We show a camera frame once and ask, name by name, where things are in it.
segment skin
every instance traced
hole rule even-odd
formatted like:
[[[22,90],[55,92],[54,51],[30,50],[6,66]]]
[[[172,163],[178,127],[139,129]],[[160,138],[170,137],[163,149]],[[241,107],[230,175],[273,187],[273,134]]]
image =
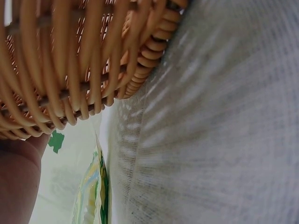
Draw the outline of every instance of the skin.
[[[29,223],[41,176],[41,158],[49,135],[0,141],[0,222]]]

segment white surface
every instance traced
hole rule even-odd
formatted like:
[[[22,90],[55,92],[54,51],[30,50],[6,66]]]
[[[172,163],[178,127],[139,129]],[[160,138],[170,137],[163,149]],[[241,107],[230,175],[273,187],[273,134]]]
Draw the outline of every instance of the white surface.
[[[298,0],[194,0],[113,110],[121,224],[299,223]]]

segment wicker basket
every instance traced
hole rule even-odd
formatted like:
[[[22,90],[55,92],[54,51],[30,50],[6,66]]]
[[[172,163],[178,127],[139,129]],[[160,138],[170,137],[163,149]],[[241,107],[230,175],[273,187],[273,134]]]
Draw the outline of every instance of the wicker basket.
[[[132,96],[188,0],[13,0],[0,18],[0,139],[27,139]]]

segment textured cloth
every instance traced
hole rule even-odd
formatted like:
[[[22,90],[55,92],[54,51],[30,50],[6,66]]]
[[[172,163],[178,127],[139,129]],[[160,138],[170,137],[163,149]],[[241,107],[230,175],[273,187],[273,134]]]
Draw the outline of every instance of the textured cloth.
[[[146,85],[109,110],[120,223],[299,223],[298,16],[298,0],[192,1]]]

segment colorful packaging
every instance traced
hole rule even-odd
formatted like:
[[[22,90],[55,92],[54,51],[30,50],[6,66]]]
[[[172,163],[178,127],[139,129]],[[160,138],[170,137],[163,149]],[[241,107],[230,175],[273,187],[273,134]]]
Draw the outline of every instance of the colorful packaging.
[[[72,224],[107,224],[108,176],[97,136],[96,141],[97,151],[78,189]]]

